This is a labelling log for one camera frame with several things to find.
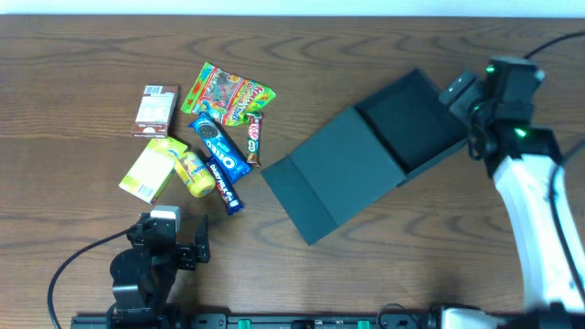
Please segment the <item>blue Oreo pack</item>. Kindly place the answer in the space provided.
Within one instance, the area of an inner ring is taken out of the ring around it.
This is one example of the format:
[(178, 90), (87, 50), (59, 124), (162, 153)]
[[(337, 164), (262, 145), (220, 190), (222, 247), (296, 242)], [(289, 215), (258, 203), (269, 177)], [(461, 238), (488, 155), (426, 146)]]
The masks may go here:
[(189, 126), (196, 131), (231, 184), (237, 183), (251, 171), (250, 165), (240, 155), (235, 144), (226, 138), (206, 112), (201, 112)]

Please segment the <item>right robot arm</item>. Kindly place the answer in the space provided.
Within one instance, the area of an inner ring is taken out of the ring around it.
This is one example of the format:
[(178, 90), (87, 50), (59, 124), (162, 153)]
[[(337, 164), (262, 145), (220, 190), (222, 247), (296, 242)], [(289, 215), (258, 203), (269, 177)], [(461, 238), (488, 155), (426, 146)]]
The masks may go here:
[(504, 201), (523, 275), (526, 311), (497, 316), (441, 306), (427, 328), (581, 328), (584, 250), (564, 184), (554, 133), (533, 126), (533, 97), (545, 73), (529, 58), (493, 57), (479, 79), (464, 72), (440, 101), (468, 128), (472, 159), (485, 164)]

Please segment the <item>colourful gummy candy bag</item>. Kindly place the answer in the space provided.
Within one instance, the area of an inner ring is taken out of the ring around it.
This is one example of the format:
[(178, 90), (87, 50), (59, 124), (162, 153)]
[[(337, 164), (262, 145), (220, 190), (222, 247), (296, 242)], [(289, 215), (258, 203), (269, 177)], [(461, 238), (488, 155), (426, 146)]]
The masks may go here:
[(270, 87), (206, 62), (180, 110), (190, 114), (206, 112), (224, 126), (239, 126), (248, 122), (250, 113), (260, 112), (275, 97)]

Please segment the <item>brown Pocky box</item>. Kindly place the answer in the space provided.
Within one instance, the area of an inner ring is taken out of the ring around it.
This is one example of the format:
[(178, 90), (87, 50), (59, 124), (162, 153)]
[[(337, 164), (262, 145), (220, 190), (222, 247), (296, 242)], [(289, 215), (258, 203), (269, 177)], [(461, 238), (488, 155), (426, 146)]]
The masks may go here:
[(179, 87), (145, 85), (131, 128), (134, 137), (166, 138), (169, 134)]

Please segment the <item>KitKat Milo bar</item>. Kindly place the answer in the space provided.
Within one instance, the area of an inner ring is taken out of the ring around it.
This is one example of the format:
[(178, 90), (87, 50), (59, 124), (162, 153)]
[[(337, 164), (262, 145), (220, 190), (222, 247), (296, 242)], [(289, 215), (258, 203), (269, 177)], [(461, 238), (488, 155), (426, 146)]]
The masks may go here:
[(246, 117), (248, 119), (247, 163), (252, 167), (261, 168), (260, 139), (263, 113), (251, 112)]

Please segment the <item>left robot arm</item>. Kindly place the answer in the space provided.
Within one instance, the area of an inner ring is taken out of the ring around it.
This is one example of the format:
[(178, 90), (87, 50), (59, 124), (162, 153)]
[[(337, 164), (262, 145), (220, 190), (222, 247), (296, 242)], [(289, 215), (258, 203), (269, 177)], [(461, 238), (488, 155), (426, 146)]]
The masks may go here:
[(210, 261), (207, 220), (194, 241), (176, 241), (177, 223), (147, 213), (126, 233), (132, 247), (117, 255), (110, 266), (114, 305), (106, 313), (108, 328), (189, 328), (190, 318), (167, 302), (179, 271), (193, 271)]

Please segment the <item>black gift box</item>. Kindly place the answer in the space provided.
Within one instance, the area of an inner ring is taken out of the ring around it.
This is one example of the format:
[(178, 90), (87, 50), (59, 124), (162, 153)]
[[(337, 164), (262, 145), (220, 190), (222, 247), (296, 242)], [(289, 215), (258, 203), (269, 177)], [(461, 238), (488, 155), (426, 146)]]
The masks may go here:
[(467, 128), (414, 69), (346, 108), (261, 174), (313, 245), (461, 149)]

